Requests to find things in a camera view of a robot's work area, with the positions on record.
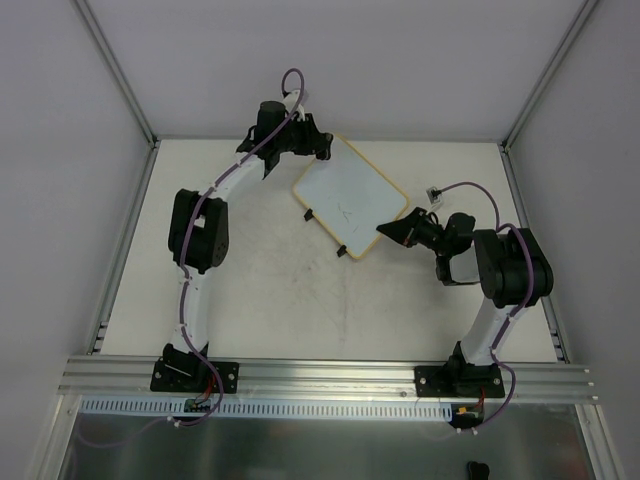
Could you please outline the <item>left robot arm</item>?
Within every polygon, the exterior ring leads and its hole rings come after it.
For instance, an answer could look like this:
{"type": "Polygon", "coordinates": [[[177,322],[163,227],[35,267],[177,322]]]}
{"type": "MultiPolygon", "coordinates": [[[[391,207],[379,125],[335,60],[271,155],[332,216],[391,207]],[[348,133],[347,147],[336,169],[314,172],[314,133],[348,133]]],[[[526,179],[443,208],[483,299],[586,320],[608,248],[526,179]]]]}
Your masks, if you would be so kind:
{"type": "Polygon", "coordinates": [[[292,93],[265,101],[233,163],[204,190],[176,193],[168,248],[181,274],[177,324],[155,362],[151,390],[196,392],[221,383],[207,365],[208,322],[214,270],[229,249],[229,204],[264,180],[282,154],[328,160],[332,141],[292,93]]]}

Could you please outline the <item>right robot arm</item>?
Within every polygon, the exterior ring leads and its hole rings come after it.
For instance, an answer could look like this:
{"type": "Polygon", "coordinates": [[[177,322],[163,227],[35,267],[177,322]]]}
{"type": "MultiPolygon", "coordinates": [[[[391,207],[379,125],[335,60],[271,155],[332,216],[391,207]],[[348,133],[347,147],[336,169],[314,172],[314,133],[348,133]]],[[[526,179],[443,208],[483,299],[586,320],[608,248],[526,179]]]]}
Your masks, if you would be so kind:
{"type": "Polygon", "coordinates": [[[461,212],[441,224],[422,208],[376,230],[403,247],[422,245],[433,251],[436,277],[443,285],[478,285],[483,293],[470,330],[447,361],[414,368],[417,396],[503,398],[499,352],[515,321],[554,285],[552,268],[531,230],[478,229],[476,219],[461,212]]]}

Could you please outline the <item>yellow framed whiteboard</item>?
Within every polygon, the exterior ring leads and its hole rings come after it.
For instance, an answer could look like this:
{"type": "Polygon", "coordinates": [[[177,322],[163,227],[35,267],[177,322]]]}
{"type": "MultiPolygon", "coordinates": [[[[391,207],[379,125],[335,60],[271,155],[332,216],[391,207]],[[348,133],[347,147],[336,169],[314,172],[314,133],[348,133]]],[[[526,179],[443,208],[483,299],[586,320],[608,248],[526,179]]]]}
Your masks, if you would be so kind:
{"type": "Polygon", "coordinates": [[[378,241],[378,225],[399,219],[409,206],[408,195],[340,135],[334,137],[331,159],[312,161],[292,191],[354,260],[378,241]]]}

